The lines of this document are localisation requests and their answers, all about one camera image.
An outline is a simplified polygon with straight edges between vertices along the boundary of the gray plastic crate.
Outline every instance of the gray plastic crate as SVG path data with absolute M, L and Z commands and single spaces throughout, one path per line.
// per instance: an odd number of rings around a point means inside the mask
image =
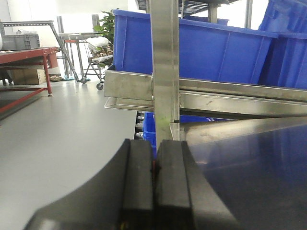
M 2 50 L 24 50 L 40 48 L 38 34 L 5 35 Z
M 3 25 L 2 22 L 0 22 L 0 34 L 1 34 L 1 36 L 4 36 L 4 35 L 5 35 L 4 25 Z

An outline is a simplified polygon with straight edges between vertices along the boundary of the blue plastic bin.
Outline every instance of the blue plastic bin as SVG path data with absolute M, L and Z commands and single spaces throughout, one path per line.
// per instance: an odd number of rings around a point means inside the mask
M 183 19 L 199 21 L 199 22 L 205 22 L 205 23 L 208 22 L 208 18 L 207 17 L 196 17 L 196 16 L 191 16 L 191 15 L 187 15 Z M 220 24 L 220 25 L 227 25 L 228 21 L 229 21 L 229 19 L 221 19 L 221 18 L 217 19 L 217 23 Z
M 271 47 L 259 84 L 307 89 L 307 34 L 281 34 Z
M 270 0 L 259 30 L 307 32 L 306 0 Z
M 209 117 L 180 115 L 180 122 L 208 122 L 213 121 Z M 155 138 L 155 121 L 154 114 L 146 112 L 143 121 L 143 139 L 150 141 L 153 148 L 153 156 L 156 158 L 156 138 Z
M 113 63 L 119 71 L 152 73 L 150 15 L 114 10 Z M 257 84 L 275 33 L 179 20 L 180 76 Z

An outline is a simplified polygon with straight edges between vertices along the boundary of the caster wheel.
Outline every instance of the caster wheel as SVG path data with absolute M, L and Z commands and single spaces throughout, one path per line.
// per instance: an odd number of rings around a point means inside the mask
M 81 82 L 82 84 L 86 84 L 87 80 L 86 80 L 86 78 L 81 78 L 80 82 Z
M 102 89 L 104 88 L 103 83 L 98 83 L 98 84 L 96 85 L 96 88 L 97 88 L 98 90 L 102 90 Z

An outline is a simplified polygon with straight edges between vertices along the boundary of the red workbench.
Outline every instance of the red workbench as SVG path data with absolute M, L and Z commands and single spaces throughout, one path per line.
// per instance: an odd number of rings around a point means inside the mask
M 43 65 L 47 87 L 46 88 L 4 88 L 0 89 L 0 92 L 11 92 L 11 91 L 34 91 L 2 108 L 0 108 L 0 113 L 24 102 L 25 100 L 35 96 L 36 94 L 48 90 L 48 96 L 52 96 L 52 90 L 50 85 L 50 79 L 48 74 L 48 68 L 52 69 L 58 66 L 56 53 L 59 52 L 57 47 L 42 47 L 38 49 L 31 50 L 20 50 L 20 51 L 9 51 L 0 52 L 0 68 L 4 66 L 30 66 L 30 65 Z M 42 62 L 32 62 L 29 61 L 31 58 L 42 57 Z

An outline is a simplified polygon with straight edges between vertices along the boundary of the metal shelf rack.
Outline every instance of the metal shelf rack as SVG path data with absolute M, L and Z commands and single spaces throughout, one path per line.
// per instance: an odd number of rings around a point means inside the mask
M 252 0 L 247 2 L 246 25 Z M 230 119 L 307 116 L 304 90 L 179 79 L 178 0 L 151 0 L 149 5 L 153 75 L 109 68 L 105 107 L 154 111 L 157 146 L 163 139 L 180 140 L 180 112 Z

